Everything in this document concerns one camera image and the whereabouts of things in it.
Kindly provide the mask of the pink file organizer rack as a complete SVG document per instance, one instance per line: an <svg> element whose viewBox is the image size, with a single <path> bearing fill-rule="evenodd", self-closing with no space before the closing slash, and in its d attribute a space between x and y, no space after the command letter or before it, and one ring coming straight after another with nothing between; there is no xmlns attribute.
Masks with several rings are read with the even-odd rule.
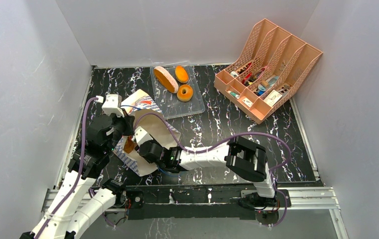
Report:
<svg viewBox="0 0 379 239"><path fill-rule="evenodd" d="M256 123L299 90L323 52L264 18L239 58L215 75L215 88Z"/></svg>

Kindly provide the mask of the round orange fake bun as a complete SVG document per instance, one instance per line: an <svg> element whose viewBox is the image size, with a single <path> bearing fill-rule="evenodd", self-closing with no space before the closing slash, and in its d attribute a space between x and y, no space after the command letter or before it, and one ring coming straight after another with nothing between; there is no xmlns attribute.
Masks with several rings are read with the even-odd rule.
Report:
<svg viewBox="0 0 379 239"><path fill-rule="evenodd" d="M175 76L177 81L180 83L187 83L189 80L188 73L186 72L185 68L180 65L175 67Z"/></svg>

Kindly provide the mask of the sugared orange fake donut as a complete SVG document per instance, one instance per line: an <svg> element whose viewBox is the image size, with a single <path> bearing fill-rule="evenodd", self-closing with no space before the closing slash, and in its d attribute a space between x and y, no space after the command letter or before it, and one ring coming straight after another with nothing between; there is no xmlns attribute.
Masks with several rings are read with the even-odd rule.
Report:
<svg viewBox="0 0 379 239"><path fill-rule="evenodd" d="M135 146L136 146L136 144L133 141L132 136L128 136L126 138L125 143L124 143L123 151L125 153L129 154L129 153L131 153L134 150Z"/></svg>

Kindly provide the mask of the pink sugared bread slice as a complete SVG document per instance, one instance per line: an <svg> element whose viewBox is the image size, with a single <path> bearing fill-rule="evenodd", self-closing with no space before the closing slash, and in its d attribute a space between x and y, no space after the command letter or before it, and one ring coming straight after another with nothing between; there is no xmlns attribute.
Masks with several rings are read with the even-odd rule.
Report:
<svg viewBox="0 0 379 239"><path fill-rule="evenodd" d="M153 69L154 75L157 80L169 92L176 94L178 92L178 83L175 78L162 66L157 66Z"/></svg>

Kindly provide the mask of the clear plastic tray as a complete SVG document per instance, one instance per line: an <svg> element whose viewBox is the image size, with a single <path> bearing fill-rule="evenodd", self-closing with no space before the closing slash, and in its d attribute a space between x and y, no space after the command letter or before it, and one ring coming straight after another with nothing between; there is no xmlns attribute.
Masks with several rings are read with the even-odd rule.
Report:
<svg viewBox="0 0 379 239"><path fill-rule="evenodd" d="M205 105L194 69L188 62L152 66L154 100L165 119L200 114Z"/></svg>

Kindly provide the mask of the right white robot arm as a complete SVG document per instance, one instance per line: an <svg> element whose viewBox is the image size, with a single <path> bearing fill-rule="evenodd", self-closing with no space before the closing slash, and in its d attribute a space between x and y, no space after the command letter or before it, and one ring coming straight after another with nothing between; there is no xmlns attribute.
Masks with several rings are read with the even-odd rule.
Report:
<svg viewBox="0 0 379 239"><path fill-rule="evenodd" d="M141 140L137 145L137 152L143 159L164 171L179 173L195 168L227 167L242 179L253 183L263 205L272 206L278 200L265 148L242 136L215 146L199 148L166 148L153 138Z"/></svg>

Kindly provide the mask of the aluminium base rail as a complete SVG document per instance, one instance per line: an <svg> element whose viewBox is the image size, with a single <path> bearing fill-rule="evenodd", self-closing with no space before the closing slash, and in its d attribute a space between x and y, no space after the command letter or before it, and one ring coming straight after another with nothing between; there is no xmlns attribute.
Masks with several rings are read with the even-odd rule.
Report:
<svg viewBox="0 0 379 239"><path fill-rule="evenodd" d="M279 213L288 210L329 210L339 239L347 239L340 205L333 187L300 187L282 184L278 195ZM238 206L237 200L254 192L249 184L132 186L142 195L141 203L131 205L131 220L153 218L240 218L253 219L253 213Z"/></svg>

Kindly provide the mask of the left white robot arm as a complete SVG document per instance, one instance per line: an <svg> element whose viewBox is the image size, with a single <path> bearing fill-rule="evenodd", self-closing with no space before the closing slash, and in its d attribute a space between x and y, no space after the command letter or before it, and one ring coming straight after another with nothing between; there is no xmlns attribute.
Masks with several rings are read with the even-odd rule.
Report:
<svg viewBox="0 0 379 239"><path fill-rule="evenodd" d="M80 203L110 161L114 146L133 134L135 118L111 113L82 124L81 145L70 160L68 171L41 221L22 239L78 239L106 209L126 203L124 185L109 179L83 207Z"/></svg>

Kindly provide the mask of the brown checkered paper bag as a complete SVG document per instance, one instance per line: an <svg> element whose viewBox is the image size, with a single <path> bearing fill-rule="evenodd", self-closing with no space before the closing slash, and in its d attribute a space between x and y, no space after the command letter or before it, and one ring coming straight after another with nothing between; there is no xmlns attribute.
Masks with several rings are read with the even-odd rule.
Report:
<svg viewBox="0 0 379 239"><path fill-rule="evenodd" d="M164 123L164 116L155 101L143 90L137 90L127 97L121 105L130 116L135 117L136 128L141 126L153 139L163 147L177 146L174 138L180 139L181 133L169 123ZM155 163L148 163L134 149L127 154L123 151L126 136L122 137L114 148L114 154L139 177L157 170Z"/></svg>

